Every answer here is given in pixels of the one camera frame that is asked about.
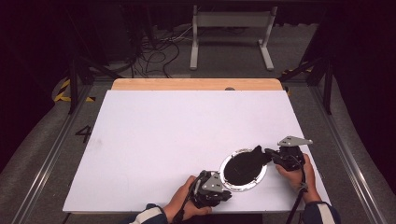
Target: metal stand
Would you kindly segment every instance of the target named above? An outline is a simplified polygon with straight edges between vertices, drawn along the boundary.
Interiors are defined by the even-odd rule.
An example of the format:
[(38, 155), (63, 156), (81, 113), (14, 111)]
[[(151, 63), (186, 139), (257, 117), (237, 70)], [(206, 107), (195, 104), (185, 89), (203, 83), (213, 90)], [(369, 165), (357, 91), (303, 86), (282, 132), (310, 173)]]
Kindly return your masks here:
[(265, 27), (265, 36), (259, 40), (259, 46), (267, 69), (273, 71), (274, 65), (268, 52), (267, 43), (274, 24), (276, 10), (277, 7), (272, 7), (270, 12), (199, 12), (197, 6), (194, 6), (190, 69), (198, 68), (198, 27)]

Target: human hand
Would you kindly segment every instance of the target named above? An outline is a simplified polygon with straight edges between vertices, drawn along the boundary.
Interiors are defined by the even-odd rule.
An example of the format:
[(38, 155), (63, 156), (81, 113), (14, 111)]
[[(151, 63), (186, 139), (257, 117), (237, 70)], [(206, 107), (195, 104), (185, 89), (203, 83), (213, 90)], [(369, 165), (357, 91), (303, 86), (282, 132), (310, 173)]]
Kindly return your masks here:
[[(181, 205), (184, 203), (184, 200), (189, 193), (190, 185), (192, 184), (192, 182), (194, 182), (195, 178), (195, 176), (191, 175), (187, 179), (186, 183), (177, 190), (175, 195), (172, 197), (171, 202), (163, 208), (163, 211), (166, 214), (166, 218), (168, 219), (168, 223), (171, 223), (173, 221), (174, 216), (176, 215), (178, 210), (180, 210)], [(184, 206), (183, 220), (187, 220), (193, 216), (204, 216), (210, 214), (211, 212), (211, 207), (203, 207), (198, 209), (197, 207), (195, 207), (192, 201), (188, 200), (186, 205)]]
[[(321, 201), (320, 196), (317, 192), (317, 186), (315, 182), (315, 173), (314, 168), (312, 166), (311, 160), (309, 156), (304, 153), (305, 165), (304, 165), (304, 172), (305, 172), (305, 183), (308, 186), (308, 192), (304, 194), (303, 199), (305, 203), (313, 202), (313, 201)], [(286, 171), (281, 165), (276, 164), (277, 171), (285, 176), (291, 185), (291, 187), (298, 191), (301, 187), (301, 181), (303, 179), (303, 173), (301, 170), (295, 171)]]

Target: white table surface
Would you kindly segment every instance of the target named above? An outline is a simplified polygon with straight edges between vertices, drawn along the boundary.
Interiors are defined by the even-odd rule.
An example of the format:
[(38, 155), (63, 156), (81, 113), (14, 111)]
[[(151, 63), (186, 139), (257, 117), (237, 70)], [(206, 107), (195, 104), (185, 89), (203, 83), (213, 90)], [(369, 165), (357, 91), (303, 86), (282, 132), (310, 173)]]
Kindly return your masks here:
[[(64, 211), (164, 206), (190, 175), (217, 171), (241, 148), (278, 149), (277, 141), (287, 135), (304, 137), (284, 91), (108, 91)], [(311, 156), (307, 146), (301, 150)], [(318, 192), (329, 203), (311, 161)], [(213, 212), (289, 211), (296, 196), (270, 162), (259, 185), (233, 192)]]

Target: sleeve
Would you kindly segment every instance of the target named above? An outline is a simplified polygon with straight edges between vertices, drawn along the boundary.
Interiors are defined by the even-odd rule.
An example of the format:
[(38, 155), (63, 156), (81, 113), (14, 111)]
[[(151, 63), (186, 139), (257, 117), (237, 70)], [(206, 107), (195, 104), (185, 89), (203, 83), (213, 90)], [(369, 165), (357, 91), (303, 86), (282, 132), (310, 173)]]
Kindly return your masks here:
[(149, 203), (143, 212), (125, 218), (119, 224), (168, 224), (168, 220), (160, 206)]
[(312, 202), (305, 205), (304, 224), (340, 224), (341, 218), (337, 210), (325, 202)]

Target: metal rod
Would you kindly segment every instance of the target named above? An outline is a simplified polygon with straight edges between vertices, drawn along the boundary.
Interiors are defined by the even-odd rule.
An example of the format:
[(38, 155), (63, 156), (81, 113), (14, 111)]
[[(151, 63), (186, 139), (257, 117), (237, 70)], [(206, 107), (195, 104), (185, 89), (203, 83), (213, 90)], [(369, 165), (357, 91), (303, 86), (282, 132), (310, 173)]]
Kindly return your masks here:
[[(90, 92), (91, 86), (84, 86), (82, 87), (81, 95), (79, 97), (79, 102), (85, 102), (84, 99), (87, 98), (88, 93)], [(83, 104), (80, 103), (76, 107), (76, 111), (73, 114), (67, 115), (66, 120), (64, 121), (64, 125), (62, 126), (54, 144), (52, 145), (51, 150), (47, 158), (45, 159), (43, 165), (41, 166), (39, 172), (37, 173), (35, 180), (30, 187), (28, 193), (26, 194), (20, 209), (18, 210), (17, 214), (15, 215), (14, 219), (12, 220), (12, 224), (18, 223), (22, 224), (25, 223), (32, 210), (35, 206), (35, 203), (38, 197), (41, 194), (41, 191), (45, 187), (47, 180), (50, 177), (50, 173), (52, 172), (53, 167), (55, 166), (56, 161), (61, 153), (62, 145), (64, 143), (64, 139), (69, 133), (69, 130), (74, 123), (74, 120), (77, 117), (78, 111), (81, 109)]]
[(329, 126), (333, 140), (337, 145), (337, 152), (340, 156), (341, 161), (346, 167), (346, 172), (349, 175), (350, 181), (352, 182), (353, 187), (356, 190), (359, 198), (361, 199), (361, 204), (363, 205), (364, 210), (366, 211), (367, 217), (370, 219), (371, 223), (385, 223), (388, 222), (385, 220), (382, 215), (379, 207), (375, 201), (375, 197), (371, 192), (369, 186), (367, 185), (366, 180), (364, 179), (363, 174), (361, 173), (361, 169), (356, 163), (353, 155), (347, 146), (347, 144), (342, 139), (339, 134), (338, 127), (332, 117), (332, 115), (328, 115), (326, 109), (322, 105), (322, 97), (320, 95), (320, 91), (318, 87), (310, 87), (311, 93), (318, 105), (318, 108), (325, 119), (327, 125)]

